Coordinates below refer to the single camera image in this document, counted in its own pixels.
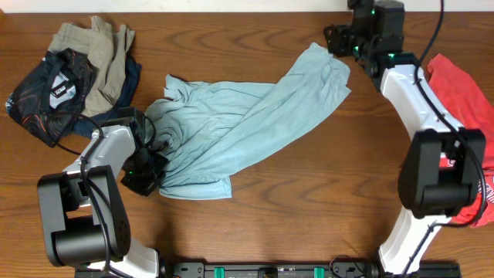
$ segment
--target khaki pants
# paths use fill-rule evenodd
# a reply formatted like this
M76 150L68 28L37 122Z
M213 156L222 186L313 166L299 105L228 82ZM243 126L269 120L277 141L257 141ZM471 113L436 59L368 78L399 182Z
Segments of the khaki pants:
M125 25L113 33L110 24L98 16L91 17L91 29L63 23L48 50L58 53L71 48L87 54L96 67L96 80L86 97L83 114L92 117L110 110L120 97L125 80L125 58L135 36Z

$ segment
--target white wall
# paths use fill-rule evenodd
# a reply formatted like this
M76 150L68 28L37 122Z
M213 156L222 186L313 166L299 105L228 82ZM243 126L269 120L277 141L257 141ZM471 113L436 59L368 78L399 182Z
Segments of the white wall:
M494 11L494 0L445 0L447 11ZM402 0L411 11L438 11L439 0ZM0 0L10 12L334 12L347 0Z

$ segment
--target fabric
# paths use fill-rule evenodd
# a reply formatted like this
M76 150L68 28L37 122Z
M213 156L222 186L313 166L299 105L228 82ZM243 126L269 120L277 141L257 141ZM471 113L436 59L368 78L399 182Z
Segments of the fabric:
M482 219L475 226L485 225L494 221L494 108L470 75L443 55L438 54L427 68L431 73L429 86L449 113L466 128L479 128L486 136L482 167L487 183L488 206ZM443 158L441 166L452 166L452 162ZM475 203L462 209L453 220L465 223L472 219L479 209L480 198L478 194Z
M63 23L48 50L58 53L71 48L87 54L96 67L97 77L86 98L83 114L92 117L105 113L115 105L125 80L125 56L135 36L125 25L113 34L110 24L100 17L91 17L91 29Z
M277 83L184 82L166 77L146 111L168 160L160 193L171 198L232 197L229 176L311 131L348 96L350 69L313 43ZM147 137L152 128L147 127Z
M122 86L122 93L119 99L115 103L115 106L108 112L96 115L92 117L98 124L101 124L107 120L112 120L117 118L117 111L122 107L128 107L132 101L132 97L137 89L137 84L139 83L140 71L142 70L142 65L136 63L132 57L127 57L125 62L125 81ZM87 120L78 120L74 124L73 133L91 138L94 126Z
M46 130L49 115L58 111L80 113L96 73L86 55L66 49L58 55L47 52L42 62L8 97L7 114L32 135L53 147L48 131L55 140L72 130L71 116L53 118Z

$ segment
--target red cloth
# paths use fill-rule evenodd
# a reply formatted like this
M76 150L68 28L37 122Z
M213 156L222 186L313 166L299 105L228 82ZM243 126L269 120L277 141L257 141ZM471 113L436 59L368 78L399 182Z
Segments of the red cloth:
M431 74L429 86L445 108L462 122L466 128L480 128L486 136L487 145L482 167L487 183L488 206L481 220L474 226L494 221L494 108L469 74L455 66L448 58L438 54L428 64ZM450 161L441 160L441 166ZM480 194L475 203L463 208L453 221L465 223L470 220L480 206Z

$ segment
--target table surface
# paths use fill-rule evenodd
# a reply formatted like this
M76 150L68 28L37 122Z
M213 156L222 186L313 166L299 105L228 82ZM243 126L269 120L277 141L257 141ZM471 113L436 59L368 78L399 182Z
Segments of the table surface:
M137 31L131 55L143 65L133 105L163 97L164 78L277 82L322 30L350 13L103 14ZM407 14L406 50L420 54L437 13ZM0 27L0 100L43 57L63 22L88 15L6 15ZM437 53L470 73L494 102L494 17L448 13L427 61ZM319 127L232 176L233 198L181 201L140 197L120 186L133 237L169 262L329 262L371 257L388 237L401 204L397 176L409 145L394 108L351 58L352 93ZM75 157L49 148L0 110L0 276L71 277L46 258L36 183ZM82 150L88 140L63 144ZM453 259L464 277L494 276L494 225L443 229L425 254Z

